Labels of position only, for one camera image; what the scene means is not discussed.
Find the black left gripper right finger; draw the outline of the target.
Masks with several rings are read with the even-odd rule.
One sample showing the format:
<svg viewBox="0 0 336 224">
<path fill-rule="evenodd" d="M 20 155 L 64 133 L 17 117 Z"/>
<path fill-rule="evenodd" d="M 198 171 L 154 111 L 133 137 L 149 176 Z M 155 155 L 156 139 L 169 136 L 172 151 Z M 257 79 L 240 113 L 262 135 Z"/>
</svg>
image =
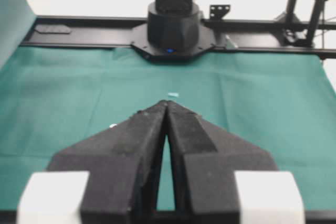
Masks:
<svg viewBox="0 0 336 224">
<path fill-rule="evenodd" d="M 237 215 L 234 171 L 278 170 L 268 151 L 175 102 L 167 103 L 166 117 L 178 210 Z"/>
</svg>

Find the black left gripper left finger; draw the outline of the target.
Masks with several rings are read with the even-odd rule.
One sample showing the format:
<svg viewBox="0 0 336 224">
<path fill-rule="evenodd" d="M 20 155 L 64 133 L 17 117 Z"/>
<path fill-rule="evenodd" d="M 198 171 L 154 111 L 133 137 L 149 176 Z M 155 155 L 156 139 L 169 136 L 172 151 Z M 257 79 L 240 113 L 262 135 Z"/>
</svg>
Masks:
<svg viewBox="0 0 336 224">
<path fill-rule="evenodd" d="M 57 152 L 48 171 L 89 171 L 83 218 L 143 218 L 156 207 L 167 102 Z"/>
</svg>

